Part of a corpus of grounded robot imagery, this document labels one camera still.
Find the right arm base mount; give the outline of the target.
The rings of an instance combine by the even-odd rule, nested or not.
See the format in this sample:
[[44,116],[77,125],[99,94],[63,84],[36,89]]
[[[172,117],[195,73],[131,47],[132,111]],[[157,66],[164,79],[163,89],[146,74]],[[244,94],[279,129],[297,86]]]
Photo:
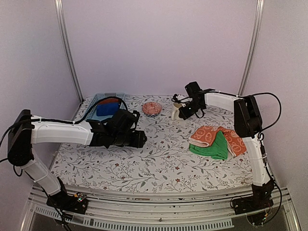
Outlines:
[[271,193],[273,185],[256,186],[252,184],[252,195],[247,197],[235,197],[231,199],[231,208],[235,214],[249,213],[273,206]]

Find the orange rabbit print towel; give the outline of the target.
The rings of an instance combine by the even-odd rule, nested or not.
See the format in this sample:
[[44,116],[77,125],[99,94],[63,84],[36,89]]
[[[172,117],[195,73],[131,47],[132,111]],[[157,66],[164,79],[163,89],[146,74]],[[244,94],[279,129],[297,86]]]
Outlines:
[[226,160],[231,154],[233,157],[247,152],[242,138],[234,130],[201,126],[188,139],[189,151],[216,160]]

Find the green microfibre towel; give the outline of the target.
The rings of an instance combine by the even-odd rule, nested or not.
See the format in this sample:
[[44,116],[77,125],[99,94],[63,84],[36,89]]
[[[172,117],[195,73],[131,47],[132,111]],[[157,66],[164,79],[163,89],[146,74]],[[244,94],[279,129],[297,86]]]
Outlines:
[[216,160],[228,158],[227,141],[221,131],[196,131],[189,139],[189,151]]

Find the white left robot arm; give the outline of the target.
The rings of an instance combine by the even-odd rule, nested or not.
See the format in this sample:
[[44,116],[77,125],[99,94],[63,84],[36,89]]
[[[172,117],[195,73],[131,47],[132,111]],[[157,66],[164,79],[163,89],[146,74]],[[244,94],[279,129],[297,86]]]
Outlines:
[[8,161],[25,171],[61,208],[71,205],[61,181],[36,156],[33,145],[38,143],[75,143],[89,147],[142,148],[147,137],[137,130],[140,114],[119,109],[103,121],[82,118],[65,121],[34,116],[23,110],[8,129]]

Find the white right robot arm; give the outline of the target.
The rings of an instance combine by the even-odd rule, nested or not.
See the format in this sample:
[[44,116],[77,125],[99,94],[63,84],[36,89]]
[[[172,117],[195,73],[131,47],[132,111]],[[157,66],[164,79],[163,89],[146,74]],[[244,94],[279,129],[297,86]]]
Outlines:
[[267,173],[267,154],[261,141],[262,118],[253,95],[238,96],[215,89],[200,89],[197,82],[185,86],[188,97],[175,94],[172,101],[182,104],[180,118],[186,120],[207,106],[219,107],[233,113],[235,133],[243,139],[253,173],[253,185],[265,186],[270,182]]

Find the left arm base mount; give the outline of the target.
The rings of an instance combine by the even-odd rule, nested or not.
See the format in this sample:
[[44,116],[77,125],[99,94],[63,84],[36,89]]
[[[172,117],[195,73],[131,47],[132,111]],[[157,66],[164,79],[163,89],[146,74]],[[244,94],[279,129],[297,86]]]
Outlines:
[[88,208],[87,195],[81,192],[77,192],[74,195],[69,195],[62,182],[57,178],[60,183],[60,192],[55,195],[48,195],[46,205],[57,208],[59,210],[65,210],[84,215]]

